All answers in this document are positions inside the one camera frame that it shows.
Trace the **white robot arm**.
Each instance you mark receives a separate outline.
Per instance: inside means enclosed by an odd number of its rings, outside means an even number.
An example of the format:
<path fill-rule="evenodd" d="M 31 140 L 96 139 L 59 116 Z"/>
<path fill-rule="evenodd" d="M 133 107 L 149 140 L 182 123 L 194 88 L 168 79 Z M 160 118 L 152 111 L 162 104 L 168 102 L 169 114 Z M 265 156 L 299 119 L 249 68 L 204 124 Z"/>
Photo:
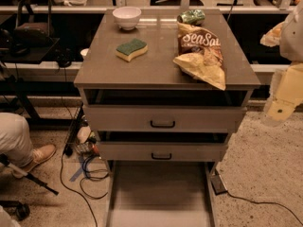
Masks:
<path fill-rule="evenodd" d="M 286 19 L 260 39 L 262 45 L 279 46 L 281 57 L 290 61 L 286 69 L 277 69 L 271 80 L 270 96 L 264 112 L 268 125 L 285 122 L 303 103 L 303 2 Z"/>

